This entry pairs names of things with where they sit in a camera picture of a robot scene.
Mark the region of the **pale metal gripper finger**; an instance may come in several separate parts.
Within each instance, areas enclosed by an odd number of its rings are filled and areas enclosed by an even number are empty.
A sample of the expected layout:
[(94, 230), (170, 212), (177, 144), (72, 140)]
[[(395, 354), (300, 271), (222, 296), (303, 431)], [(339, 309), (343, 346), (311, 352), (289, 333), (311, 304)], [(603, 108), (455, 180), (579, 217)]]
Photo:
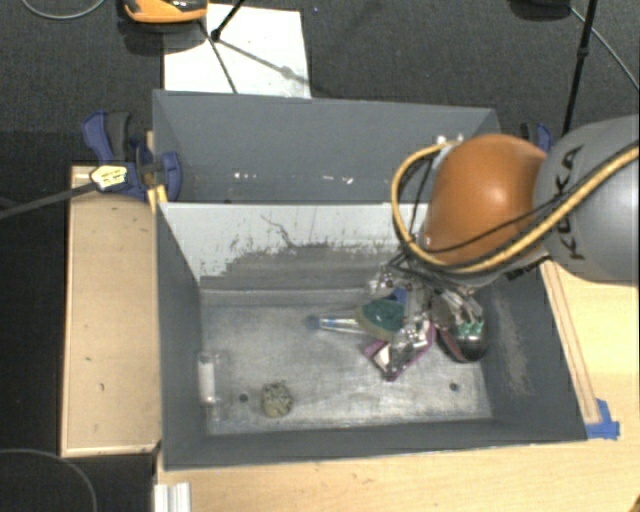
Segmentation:
[(368, 293), (372, 300), (384, 300), (398, 303), (399, 298), (394, 285), (394, 276), (391, 272), (378, 273), (368, 281)]
[(433, 344), (433, 325), (422, 323), (418, 327), (403, 328), (388, 345), (388, 361), (384, 378), (397, 379)]

